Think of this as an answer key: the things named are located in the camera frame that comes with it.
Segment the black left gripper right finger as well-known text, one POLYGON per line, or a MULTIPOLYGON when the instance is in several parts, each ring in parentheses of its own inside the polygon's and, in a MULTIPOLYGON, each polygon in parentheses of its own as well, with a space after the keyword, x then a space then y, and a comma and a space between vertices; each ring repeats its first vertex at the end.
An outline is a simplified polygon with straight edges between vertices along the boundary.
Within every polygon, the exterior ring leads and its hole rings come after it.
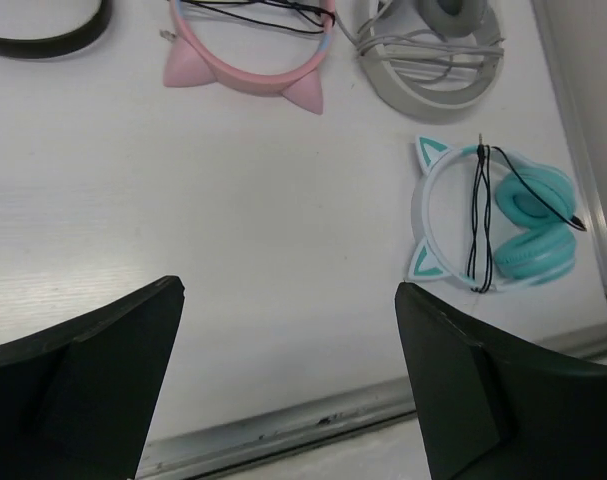
POLYGON ((434 479, 607 479, 607 366, 532 344, 420 286, 398 329, 434 479))

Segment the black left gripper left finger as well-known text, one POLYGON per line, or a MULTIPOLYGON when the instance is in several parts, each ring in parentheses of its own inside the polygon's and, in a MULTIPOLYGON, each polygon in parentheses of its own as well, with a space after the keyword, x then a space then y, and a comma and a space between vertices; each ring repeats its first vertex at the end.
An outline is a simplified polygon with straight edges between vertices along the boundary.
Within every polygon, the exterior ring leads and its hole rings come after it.
POLYGON ((0 479, 132 479, 184 306, 177 276, 0 345, 0 479))

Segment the teal white cat-ear headphones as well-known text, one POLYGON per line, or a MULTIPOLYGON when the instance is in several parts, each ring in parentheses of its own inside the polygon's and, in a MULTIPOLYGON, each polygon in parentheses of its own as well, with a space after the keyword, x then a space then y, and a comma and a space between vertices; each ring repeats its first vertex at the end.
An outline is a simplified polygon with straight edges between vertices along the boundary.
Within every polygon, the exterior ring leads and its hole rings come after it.
POLYGON ((406 281, 451 280, 477 294, 504 293, 547 284, 573 270, 575 234, 586 226, 576 214, 574 184, 563 171, 484 142, 454 147, 419 135, 414 145, 422 178, 412 197, 416 246, 406 281), (437 244, 429 220, 430 197, 439 176, 466 159, 475 161, 471 239, 465 269, 458 271, 437 244), (478 240, 490 237, 494 210, 522 231, 498 247, 486 245, 485 269, 479 273, 478 240))

